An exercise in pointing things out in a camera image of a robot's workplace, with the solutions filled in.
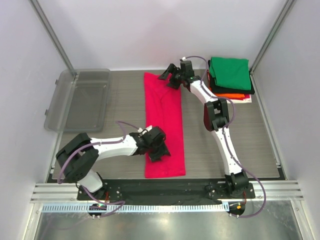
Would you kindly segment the crimson red t-shirt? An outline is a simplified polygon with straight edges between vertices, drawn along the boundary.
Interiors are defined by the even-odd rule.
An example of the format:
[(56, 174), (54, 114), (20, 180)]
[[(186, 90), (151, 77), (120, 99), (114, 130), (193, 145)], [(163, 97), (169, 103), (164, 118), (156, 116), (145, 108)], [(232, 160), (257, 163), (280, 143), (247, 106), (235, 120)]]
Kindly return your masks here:
[(158, 126), (164, 131), (165, 145), (170, 153), (155, 162), (149, 156), (145, 157), (144, 176), (147, 179), (186, 175), (181, 90), (170, 88), (167, 83), (155, 74), (144, 73), (146, 126)]

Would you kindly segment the clear plastic bin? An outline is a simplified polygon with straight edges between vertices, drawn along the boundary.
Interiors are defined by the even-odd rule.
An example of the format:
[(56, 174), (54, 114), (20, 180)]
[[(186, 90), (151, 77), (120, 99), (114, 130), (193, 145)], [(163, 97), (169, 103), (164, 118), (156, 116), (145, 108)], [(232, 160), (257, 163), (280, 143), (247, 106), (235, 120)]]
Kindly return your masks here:
[(44, 128), (66, 133), (101, 132), (104, 128), (111, 71), (107, 68), (64, 70), (55, 82)]

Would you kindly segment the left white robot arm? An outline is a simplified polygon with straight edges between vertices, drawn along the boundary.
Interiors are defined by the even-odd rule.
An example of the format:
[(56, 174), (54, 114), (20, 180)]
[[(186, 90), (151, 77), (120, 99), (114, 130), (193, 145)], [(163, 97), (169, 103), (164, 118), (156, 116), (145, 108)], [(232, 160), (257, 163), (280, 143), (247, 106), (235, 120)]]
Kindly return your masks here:
[(136, 131), (114, 138), (94, 138), (79, 133), (56, 154), (60, 166), (59, 184), (79, 184), (81, 191), (88, 191), (100, 200), (107, 192), (101, 176), (92, 170), (97, 161), (118, 156), (148, 155), (152, 162), (170, 156), (166, 134), (158, 126), (137, 128)]

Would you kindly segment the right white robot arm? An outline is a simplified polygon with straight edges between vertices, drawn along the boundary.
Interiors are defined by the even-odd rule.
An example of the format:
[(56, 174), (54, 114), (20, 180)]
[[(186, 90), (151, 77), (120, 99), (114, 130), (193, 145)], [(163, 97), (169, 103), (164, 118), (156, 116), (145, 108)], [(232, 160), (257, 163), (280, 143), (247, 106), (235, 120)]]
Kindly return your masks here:
[(233, 119), (229, 116), (229, 100), (212, 93), (202, 78), (195, 75), (190, 60), (181, 60), (179, 67), (171, 63), (158, 79), (168, 80), (167, 86), (176, 90), (180, 86), (185, 87), (202, 103), (204, 127), (214, 137), (222, 157), (224, 190), (231, 198), (244, 197), (249, 188), (249, 179), (240, 164), (230, 136), (229, 125)]

